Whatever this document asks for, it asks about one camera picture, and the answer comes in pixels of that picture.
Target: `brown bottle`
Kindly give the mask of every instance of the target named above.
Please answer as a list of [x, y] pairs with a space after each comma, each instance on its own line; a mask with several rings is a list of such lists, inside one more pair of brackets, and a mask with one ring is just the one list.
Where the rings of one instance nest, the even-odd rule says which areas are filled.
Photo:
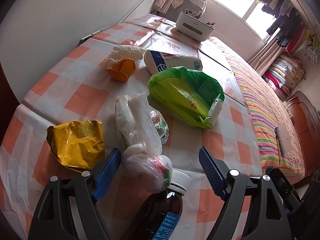
[[120, 240], [167, 240], [179, 222], [182, 196], [190, 178], [173, 170], [171, 184], [164, 191], [150, 195], [132, 219]]

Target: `white bottle cap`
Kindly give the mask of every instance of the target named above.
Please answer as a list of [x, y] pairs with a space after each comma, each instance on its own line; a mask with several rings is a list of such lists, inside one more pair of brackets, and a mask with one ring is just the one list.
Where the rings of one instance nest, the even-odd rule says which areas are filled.
[[181, 171], [173, 170], [171, 184], [168, 187], [184, 195], [190, 183], [190, 177]]

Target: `green wet wipes package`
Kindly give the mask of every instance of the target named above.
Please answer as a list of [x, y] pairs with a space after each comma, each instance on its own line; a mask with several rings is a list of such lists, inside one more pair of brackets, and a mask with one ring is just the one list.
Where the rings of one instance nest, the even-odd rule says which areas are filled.
[[167, 105], [188, 124], [205, 129], [212, 129], [224, 101], [217, 80], [185, 67], [154, 74], [148, 89], [153, 98]]

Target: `striped blanket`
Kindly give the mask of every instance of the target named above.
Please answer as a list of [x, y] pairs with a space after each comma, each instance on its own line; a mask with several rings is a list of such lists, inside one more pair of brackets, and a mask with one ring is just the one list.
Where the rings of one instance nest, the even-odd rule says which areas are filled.
[[[304, 178], [305, 168], [298, 137], [282, 102], [266, 82], [232, 49], [218, 38], [210, 37], [229, 62], [252, 116], [257, 136], [262, 171], [279, 167], [291, 184]], [[293, 151], [278, 154], [275, 127], [285, 124]]]

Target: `blue logo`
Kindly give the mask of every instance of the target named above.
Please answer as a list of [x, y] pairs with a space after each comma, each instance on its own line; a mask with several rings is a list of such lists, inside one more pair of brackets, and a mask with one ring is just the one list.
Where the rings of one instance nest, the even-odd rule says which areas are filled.
[[160, 64], [158, 67], [157, 67], [158, 71], [161, 72], [161, 71], [164, 71], [167, 69], [167, 65], [164, 65], [164, 64]]
[[195, 61], [195, 62], [193, 63], [193, 66], [195, 67], [195, 70], [199, 70], [199, 69], [200, 69], [200, 63], [197, 62], [197, 61]]

